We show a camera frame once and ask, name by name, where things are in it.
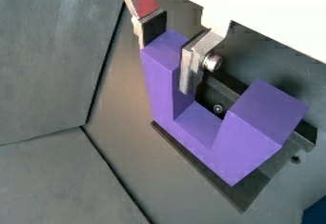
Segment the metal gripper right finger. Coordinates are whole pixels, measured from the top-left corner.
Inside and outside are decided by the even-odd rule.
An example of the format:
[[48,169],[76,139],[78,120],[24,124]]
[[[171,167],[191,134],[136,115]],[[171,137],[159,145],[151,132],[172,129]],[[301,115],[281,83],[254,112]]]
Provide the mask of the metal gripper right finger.
[[203,80],[204,71],[215,72],[223,57],[214,51],[223,37],[211,30],[200,31],[180,48],[179,90],[187,94]]

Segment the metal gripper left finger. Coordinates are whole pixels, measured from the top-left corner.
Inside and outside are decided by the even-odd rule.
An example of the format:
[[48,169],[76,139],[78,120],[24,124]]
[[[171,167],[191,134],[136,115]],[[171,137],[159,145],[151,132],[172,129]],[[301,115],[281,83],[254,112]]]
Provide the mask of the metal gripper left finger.
[[167,12],[156,0],[123,0],[131,14],[134,33],[143,48],[167,29]]

